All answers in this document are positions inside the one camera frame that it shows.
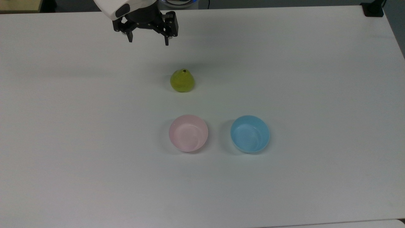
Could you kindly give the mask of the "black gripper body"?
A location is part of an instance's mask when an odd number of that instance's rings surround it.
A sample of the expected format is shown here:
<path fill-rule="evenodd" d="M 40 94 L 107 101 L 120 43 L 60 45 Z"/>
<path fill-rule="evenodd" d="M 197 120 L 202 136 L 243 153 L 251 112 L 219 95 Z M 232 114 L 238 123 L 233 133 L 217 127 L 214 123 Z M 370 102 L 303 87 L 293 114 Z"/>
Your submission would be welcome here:
<path fill-rule="evenodd" d="M 145 8 L 129 12 L 124 17 L 137 23 L 137 28 L 158 31 L 158 16 L 161 11 L 158 4 L 152 4 Z"/>

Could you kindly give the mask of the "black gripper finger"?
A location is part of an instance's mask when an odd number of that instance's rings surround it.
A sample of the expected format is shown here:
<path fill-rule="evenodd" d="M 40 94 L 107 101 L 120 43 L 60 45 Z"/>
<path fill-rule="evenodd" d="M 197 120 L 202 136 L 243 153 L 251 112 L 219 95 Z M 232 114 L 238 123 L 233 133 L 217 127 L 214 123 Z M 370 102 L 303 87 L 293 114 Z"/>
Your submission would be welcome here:
<path fill-rule="evenodd" d="M 169 45 L 169 40 L 178 36 L 178 19 L 174 11 L 165 14 L 160 13 L 158 16 L 158 33 L 165 38 L 165 45 Z"/>
<path fill-rule="evenodd" d="M 126 17 L 120 17 L 112 21 L 113 30 L 115 30 L 116 32 L 121 32 L 124 35 L 126 35 L 128 41 L 132 43 L 133 31 L 137 28 L 137 23 L 131 21 L 130 19 L 127 19 L 125 22 L 123 22 L 123 19 L 126 19 Z"/>

